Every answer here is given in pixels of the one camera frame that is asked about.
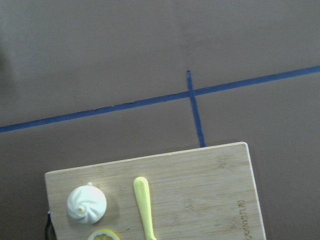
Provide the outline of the yellow plastic knife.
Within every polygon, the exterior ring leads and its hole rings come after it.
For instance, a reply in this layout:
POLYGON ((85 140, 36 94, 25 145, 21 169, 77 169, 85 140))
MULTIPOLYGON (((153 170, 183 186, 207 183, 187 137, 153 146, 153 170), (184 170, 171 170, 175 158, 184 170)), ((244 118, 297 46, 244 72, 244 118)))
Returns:
POLYGON ((152 219, 151 194, 148 180, 139 176, 133 181, 133 190, 146 240, 156 240, 152 219))

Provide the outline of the bamboo cutting board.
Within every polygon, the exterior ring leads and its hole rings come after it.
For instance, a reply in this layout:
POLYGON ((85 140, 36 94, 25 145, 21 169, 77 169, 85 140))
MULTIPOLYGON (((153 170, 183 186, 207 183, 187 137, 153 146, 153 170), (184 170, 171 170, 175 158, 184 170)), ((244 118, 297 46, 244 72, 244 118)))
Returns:
POLYGON ((49 211, 59 240, 86 240, 110 229, 122 240, 144 230, 133 182, 149 183, 158 240, 264 240, 266 233, 248 145, 236 142, 47 172, 49 211), (67 198, 92 183, 106 196, 105 215, 83 225, 67 213, 67 198))

